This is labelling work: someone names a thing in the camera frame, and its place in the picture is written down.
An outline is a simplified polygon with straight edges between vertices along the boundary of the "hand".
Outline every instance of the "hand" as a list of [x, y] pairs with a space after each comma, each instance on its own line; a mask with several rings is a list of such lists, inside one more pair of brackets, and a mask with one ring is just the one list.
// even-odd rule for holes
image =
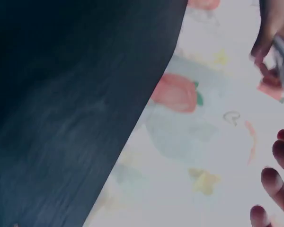
[[[278, 164], [284, 169], [284, 130], [279, 131], [278, 140], [273, 145], [273, 155]], [[272, 168], [262, 171], [261, 181], [268, 195], [284, 211], [284, 182], [279, 173]], [[265, 210], [255, 206], [250, 211], [252, 227], [272, 227]]]
[[263, 63], [268, 54], [273, 38], [276, 34], [284, 39], [284, 0], [259, 0], [261, 26], [256, 42], [251, 50], [251, 56], [255, 58], [255, 65], [263, 74], [263, 82], [280, 87], [281, 82], [276, 69], [269, 70]]

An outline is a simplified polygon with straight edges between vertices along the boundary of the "yellow star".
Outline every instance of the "yellow star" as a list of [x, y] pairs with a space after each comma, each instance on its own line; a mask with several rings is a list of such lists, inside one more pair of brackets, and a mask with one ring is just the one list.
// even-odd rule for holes
[[220, 50], [219, 52], [215, 53], [214, 55], [214, 64], [225, 66], [228, 63], [228, 56], [225, 50]]
[[220, 181], [220, 177], [213, 175], [205, 170], [191, 168], [188, 170], [189, 175], [195, 178], [193, 186], [194, 192], [202, 192], [204, 195], [211, 195], [213, 193], [213, 186]]

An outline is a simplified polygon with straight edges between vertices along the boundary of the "paper sheet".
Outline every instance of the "paper sheet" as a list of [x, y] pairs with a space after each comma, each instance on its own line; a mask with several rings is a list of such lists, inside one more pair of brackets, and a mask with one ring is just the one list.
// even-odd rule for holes
[[175, 54], [85, 227], [248, 227], [255, 204], [284, 227], [260, 182], [265, 166], [284, 178], [271, 151], [284, 93], [248, 59], [258, 0], [207, 2], [189, 0]]

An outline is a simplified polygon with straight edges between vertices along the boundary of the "dark fabric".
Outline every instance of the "dark fabric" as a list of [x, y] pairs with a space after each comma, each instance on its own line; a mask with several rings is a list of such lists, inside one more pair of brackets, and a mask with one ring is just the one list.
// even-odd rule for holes
[[187, 0], [0, 0], [0, 227], [80, 227]]

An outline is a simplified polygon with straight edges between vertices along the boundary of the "red flower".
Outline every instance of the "red flower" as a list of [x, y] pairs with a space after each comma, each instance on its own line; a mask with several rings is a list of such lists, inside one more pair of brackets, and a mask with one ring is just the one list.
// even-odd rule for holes
[[188, 0], [188, 6], [203, 9], [203, 10], [214, 10], [218, 8], [221, 0]]
[[165, 73], [152, 93], [151, 99], [174, 111], [191, 113], [197, 105], [198, 94], [195, 87], [194, 82], [181, 75]]

